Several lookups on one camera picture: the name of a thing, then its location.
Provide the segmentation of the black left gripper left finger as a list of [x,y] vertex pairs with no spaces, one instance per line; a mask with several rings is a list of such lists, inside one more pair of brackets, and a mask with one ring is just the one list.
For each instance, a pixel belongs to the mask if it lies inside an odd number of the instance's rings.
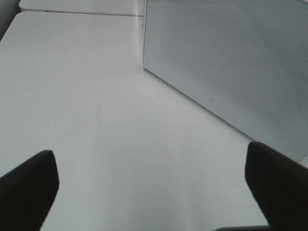
[[44,150],[0,179],[0,229],[39,231],[59,190],[53,151]]

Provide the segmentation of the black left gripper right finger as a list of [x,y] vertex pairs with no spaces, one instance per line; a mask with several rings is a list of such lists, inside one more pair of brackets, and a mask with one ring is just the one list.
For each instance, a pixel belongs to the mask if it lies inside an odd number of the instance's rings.
[[306,167],[260,142],[250,142],[244,174],[271,230],[308,229]]

